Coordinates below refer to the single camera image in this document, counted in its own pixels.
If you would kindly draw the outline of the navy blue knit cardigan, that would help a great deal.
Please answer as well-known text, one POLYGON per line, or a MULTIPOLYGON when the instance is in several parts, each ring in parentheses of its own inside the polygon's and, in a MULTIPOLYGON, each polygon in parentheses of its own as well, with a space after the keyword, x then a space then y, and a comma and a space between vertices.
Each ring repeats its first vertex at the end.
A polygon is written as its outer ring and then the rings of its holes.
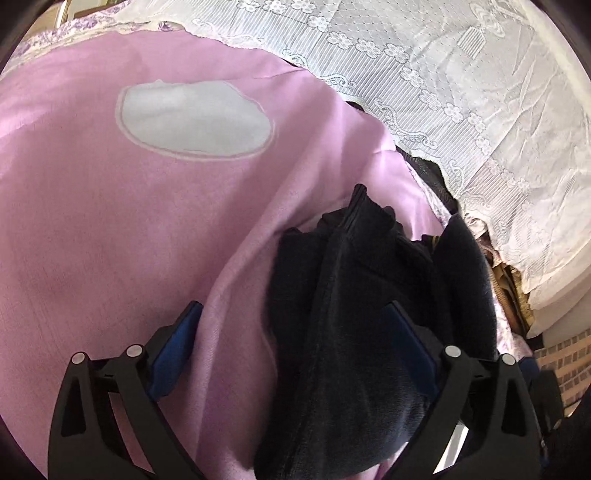
POLYGON ((430 344, 497 353, 488 265, 464 220, 408 239, 363 185, 314 230, 283 234, 266 311, 279 378, 259 479, 345 479, 412 437, 432 397, 404 320, 430 344))

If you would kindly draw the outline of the brown woven mat pile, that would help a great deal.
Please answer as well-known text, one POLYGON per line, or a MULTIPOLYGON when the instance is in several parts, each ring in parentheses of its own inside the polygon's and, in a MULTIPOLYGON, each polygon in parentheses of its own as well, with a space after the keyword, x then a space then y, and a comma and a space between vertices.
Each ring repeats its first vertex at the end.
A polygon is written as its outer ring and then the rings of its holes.
POLYGON ((522 289, 520 271, 501 259, 488 231, 477 238, 477 243, 489 264, 493 291, 503 308, 511 330, 526 338, 535 319, 529 304, 529 295, 522 289))

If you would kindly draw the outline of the pink purple bed blanket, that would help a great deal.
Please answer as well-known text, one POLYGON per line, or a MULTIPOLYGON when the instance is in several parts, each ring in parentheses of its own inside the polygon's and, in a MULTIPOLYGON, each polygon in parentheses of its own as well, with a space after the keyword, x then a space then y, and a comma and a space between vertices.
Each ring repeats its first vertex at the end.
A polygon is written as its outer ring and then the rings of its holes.
POLYGON ((408 239, 448 225, 378 119, 262 50, 109 33, 4 78, 1 417, 27 459, 49 478, 75 353, 116 357, 197 301, 193 352, 157 404, 200 479, 259 479, 280 239, 356 185, 408 239))

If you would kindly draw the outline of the white lace cover cloth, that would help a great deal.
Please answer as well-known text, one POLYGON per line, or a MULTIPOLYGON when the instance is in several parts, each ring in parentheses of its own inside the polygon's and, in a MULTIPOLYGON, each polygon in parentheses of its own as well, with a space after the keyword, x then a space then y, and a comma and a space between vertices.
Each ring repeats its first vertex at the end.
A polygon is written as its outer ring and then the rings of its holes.
POLYGON ((307 69, 440 166, 534 309, 589 291, 590 83, 532 3, 132 1, 120 17, 307 69))

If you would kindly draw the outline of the floral white bed sheet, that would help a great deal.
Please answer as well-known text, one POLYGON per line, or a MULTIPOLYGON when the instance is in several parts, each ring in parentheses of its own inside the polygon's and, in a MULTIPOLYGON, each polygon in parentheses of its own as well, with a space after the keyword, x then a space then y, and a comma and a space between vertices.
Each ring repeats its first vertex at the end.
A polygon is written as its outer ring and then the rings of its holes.
POLYGON ((111 6, 79 19, 65 22, 57 28, 25 37, 9 56, 2 72, 8 72, 52 50, 71 46, 107 33, 122 35, 136 31, 184 31, 178 22, 155 18, 141 18, 133 12, 129 1, 111 6))

